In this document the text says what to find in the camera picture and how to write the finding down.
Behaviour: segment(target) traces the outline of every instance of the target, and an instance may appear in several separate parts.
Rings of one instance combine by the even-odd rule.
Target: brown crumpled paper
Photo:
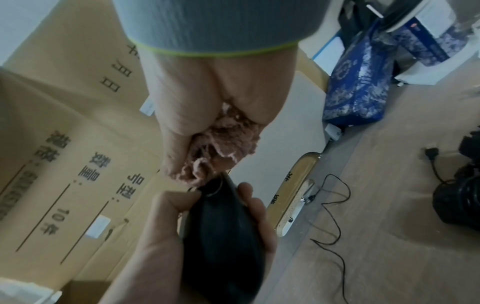
[[[215,123],[193,136],[181,172],[171,177],[185,185],[200,187],[215,175],[216,156],[238,163],[255,153],[263,126],[246,118],[238,109],[224,105]]]

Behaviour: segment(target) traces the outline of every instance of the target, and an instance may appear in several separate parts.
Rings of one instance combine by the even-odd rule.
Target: person's left hand
[[[267,221],[262,201],[252,198],[252,186],[242,183],[238,193],[257,221],[265,249],[266,278],[277,249],[277,235]],[[177,233],[179,214],[190,210],[200,196],[199,192],[166,192],[154,200],[135,253],[100,304],[205,303],[182,284],[184,245]]]

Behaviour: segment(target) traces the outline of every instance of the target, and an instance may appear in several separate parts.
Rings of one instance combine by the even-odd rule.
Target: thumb
[[[199,191],[164,192],[155,198],[141,236],[144,246],[178,237],[179,214],[190,210],[201,195]]]
[[[191,136],[175,133],[166,126],[160,126],[163,137],[162,171],[166,176],[179,173],[187,159]]]

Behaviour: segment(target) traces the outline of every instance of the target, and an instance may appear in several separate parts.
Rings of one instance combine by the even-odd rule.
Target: gray sleeve
[[[330,0],[113,0],[134,43],[179,56],[261,53],[320,26]]]

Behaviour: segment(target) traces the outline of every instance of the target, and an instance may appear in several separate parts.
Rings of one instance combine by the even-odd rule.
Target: white board
[[[256,153],[230,172],[233,182],[250,183],[253,196],[267,206],[303,155],[325,149],[328,140],[322,122],[325,97],[319,87],[296,72],[286,103],[262,132]]]

